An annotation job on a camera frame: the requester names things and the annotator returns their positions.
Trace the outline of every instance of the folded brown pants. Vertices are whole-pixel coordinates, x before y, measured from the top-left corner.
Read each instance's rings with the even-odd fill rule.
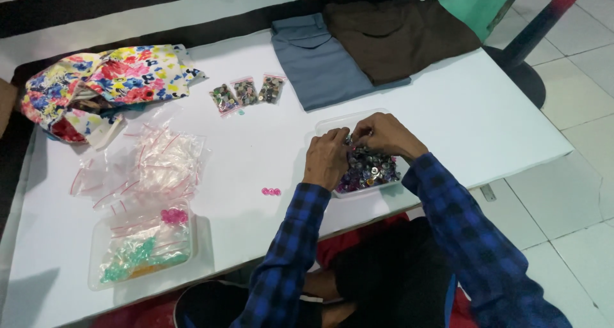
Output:
[[[437,0],[328,4],[330,33],[373,85],[415,74],[480,47],[480,39]]]

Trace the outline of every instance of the colorful flower print cloth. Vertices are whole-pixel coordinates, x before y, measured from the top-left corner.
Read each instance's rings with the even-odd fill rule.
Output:
[[[122,120],[114,109],[187,97],[197,77],[183,45],[78,53],[26,82],[21,112],[59,139],[98,148]]]

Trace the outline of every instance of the hand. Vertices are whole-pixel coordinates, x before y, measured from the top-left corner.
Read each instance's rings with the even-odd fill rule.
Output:
[[[344,145],[348,134],[349,128],[333,129],[311,139],[303,183],[318,184],[328,191],[337,187],[349,167],[349,146]]]
[[[357,123],[352,133],[356,145],[400,155],[408,163],[428,153],[426,146],[390,113],[376,112]]]

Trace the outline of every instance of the table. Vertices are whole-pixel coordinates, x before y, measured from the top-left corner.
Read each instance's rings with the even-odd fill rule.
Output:
[[[17,234],[2,328],[48,328],[97,315],[263,256],[303,177],[314,126],[349,113],[385,108],[406,125],[466,187],[477,187],[573,150],[483,50],[447,59],[409,86],[306,113],[287,85],[277,105],[260,104],[223,119],[208,95],[222,82],[281,71],[269,33],[190,50],[210,79],[191,88],[171,128],[206,135],[213,156],[199,193],[195,258],[165,275],[114,289],[87,286],[91,231],[101,218],[68,195],[79,152],[38,131]],[[118,137],[109,150],[129,145]],[[280,197],[261,194],[280,188]],[[351,199],[331,199],[320,236],[401,212],[419,203],[401,185]]]

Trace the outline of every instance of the shirt sleeve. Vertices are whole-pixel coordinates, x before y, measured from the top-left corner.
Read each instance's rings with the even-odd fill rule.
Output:
[[[526,257],[435,156],[416,159],[402,183],[422,201],[435,241],[471,297],[480,327],[572,327],[527,277]]]
[[[293,327],[305,273],[316,260],[316,246],[330,192],[299,183],[286,217],[250,279],[245,309],[230,327]]]

